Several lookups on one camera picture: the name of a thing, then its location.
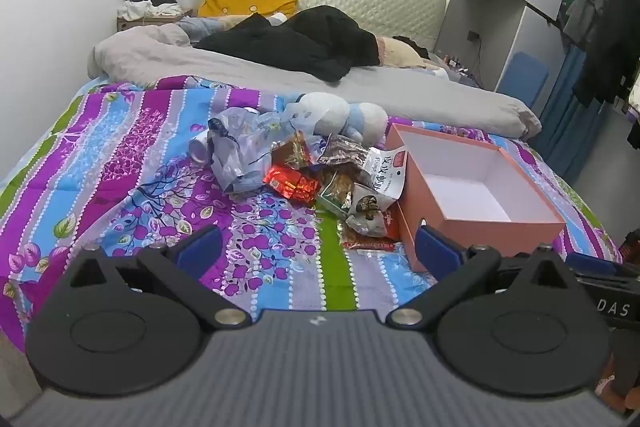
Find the beige pillow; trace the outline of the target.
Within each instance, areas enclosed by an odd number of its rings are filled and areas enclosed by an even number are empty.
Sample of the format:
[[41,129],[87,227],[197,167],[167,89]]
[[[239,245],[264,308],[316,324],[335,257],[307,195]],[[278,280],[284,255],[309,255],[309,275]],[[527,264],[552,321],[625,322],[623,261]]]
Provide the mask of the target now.
[[415,49],[402,41],[382,36],[376,37],[380,65],[395,68],[439,69],[439,66],[423,58]]

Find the clear black-label pastry packet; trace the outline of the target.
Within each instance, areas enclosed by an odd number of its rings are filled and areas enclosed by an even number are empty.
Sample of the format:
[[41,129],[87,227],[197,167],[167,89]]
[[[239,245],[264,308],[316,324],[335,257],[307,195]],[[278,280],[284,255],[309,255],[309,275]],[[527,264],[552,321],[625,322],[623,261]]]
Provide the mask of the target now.
[[355,183],[346,225],[363,236],[390,239],[393,235],[390,207],[394,202],[392,198],[372,190],[367,185]]

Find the hanging dark clothes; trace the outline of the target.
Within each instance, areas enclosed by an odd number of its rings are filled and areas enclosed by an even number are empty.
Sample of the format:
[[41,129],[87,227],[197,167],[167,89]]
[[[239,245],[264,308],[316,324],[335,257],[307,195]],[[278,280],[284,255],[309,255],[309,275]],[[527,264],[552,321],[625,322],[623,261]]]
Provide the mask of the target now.
[[564,34],[586,52],[573,87],[578,102],[628,98],[639,63],[639,0],[574,0]]

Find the white blue plush toy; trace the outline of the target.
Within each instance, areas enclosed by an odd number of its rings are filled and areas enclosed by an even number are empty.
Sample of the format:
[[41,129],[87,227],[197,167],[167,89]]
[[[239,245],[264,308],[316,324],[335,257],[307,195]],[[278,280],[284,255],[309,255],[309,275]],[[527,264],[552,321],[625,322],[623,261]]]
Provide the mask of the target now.
[[315,135],[340,134],[364,146],[380,144],[388,116],[381,106],[369,102],[348,103],[338,95],[310,92],[287,101],[284,113],[299,128]]

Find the light blue plastic bag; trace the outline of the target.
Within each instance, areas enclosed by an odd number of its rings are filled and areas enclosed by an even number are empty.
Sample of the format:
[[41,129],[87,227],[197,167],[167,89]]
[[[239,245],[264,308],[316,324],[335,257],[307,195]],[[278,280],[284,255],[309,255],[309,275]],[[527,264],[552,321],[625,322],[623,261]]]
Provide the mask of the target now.
[[281,113],[259,114],[230,107],[208,121],[210,168],[222,191],[245,193],[264,183],[271,151],[293,138],[295,128]]

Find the white shrimp snack bag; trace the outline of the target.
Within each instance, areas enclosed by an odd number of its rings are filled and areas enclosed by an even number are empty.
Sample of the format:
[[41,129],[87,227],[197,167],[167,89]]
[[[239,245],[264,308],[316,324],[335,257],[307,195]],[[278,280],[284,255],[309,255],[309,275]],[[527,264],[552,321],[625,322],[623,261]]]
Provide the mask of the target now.
[[398,200],[404,191],[408,150],[402,146],[395,150],[370,147],[361,168],[360,179],[378,194]]

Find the bedside clothes pile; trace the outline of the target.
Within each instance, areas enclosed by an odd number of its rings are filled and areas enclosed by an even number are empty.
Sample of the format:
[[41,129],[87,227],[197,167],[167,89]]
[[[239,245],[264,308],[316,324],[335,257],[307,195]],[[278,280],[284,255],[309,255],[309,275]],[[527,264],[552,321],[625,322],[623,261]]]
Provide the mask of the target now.
[[177,0],[124,0],[116,11],[116,30],[175,23],[188,14]]

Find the white cylindrical can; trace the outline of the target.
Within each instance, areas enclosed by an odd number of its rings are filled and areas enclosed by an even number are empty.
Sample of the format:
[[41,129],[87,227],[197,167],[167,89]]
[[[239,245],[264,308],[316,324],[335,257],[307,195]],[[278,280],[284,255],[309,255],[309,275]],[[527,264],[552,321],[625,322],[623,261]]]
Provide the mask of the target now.
[[208,131],[204,130],[195,135],[188,145],[189,157],[200,166],[206,166],[210,164],[212,160],[212,153],[209,152],[208,146]]

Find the green bordered snack bag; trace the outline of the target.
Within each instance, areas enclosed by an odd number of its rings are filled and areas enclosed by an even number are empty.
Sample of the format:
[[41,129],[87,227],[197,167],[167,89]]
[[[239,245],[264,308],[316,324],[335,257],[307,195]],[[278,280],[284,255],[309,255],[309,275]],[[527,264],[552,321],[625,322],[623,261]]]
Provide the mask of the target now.
[[354,180],[340,170],[325,171],[320,176],[320,190],[317,202],[338,219],[345,220],[352,208]]

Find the dark mixed snack bag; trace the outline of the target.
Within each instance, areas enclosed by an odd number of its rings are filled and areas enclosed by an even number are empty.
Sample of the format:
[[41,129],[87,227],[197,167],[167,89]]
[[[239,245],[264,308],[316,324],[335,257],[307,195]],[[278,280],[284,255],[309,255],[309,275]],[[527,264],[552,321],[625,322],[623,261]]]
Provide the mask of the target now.
[[331,134],[318,158],[318,164],[323,166],[352,164],[360,168],[366,162],[368,155],[369,150],[358,142],[341,134]]

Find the pink cardboard box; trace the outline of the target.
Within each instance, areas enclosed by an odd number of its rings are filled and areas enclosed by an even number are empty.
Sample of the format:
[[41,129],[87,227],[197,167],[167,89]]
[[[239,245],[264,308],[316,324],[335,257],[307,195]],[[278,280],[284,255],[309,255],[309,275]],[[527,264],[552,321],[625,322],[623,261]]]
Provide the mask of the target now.
[[497,145],[392,124],[386,147],[406,150],[397,216],[413,271],[432,271],[418,253],[422,223],[463,247],[487,245],[504,257],[550,244],[565,229],[544,192]]

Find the red foil snack packet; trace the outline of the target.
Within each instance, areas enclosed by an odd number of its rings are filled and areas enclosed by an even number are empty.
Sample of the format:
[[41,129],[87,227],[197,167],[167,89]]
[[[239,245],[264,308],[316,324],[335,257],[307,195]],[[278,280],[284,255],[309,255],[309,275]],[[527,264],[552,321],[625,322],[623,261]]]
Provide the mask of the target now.
[[265,175],[264,183],[282,197],[305,205],[310,205],[320,190],[316,179],[286,166],[272,166]]

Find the brown red snack packet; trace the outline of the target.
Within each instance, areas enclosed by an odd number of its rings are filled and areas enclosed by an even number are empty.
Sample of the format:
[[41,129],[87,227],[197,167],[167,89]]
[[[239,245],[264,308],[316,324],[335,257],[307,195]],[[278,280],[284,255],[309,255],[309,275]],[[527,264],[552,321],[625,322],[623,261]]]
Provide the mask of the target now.
[[295,131],[291,139],[273,147],[271,164],[294,170],[310,167],[311,153],[303,132]]

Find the black jacket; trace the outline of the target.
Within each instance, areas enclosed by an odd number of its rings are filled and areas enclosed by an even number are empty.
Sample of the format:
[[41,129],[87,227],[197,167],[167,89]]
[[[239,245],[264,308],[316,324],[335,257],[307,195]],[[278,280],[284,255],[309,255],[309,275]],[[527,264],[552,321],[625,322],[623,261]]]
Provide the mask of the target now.
[[193,46],[289,72],[306,72],[331,84],[354,67],[380,64],[375,35],[329,5],[300,11],[278,26],[254,14]]

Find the blue curtain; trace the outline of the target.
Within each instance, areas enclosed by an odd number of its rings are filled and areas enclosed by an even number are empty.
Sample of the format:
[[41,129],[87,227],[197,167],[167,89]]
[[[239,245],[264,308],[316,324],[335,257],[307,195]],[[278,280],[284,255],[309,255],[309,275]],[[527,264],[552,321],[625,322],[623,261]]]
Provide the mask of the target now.
[[603,104],[593,100],[589,106],[582,105],[573,93],[585,59],[583,50],[570,46],[541,113],[541,132],[529,140],[529,145],[568,184],[582,172],[602,124]]

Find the yellow pillow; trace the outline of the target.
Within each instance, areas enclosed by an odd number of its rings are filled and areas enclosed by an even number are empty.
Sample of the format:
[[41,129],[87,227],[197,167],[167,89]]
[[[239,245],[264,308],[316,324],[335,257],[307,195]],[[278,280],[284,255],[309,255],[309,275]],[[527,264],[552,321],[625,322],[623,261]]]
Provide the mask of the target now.
[[286,17],[294,15],[302,0],[203,0],[198,8],[200,17],[218,17],[226,15],[268,16],[282,13]]

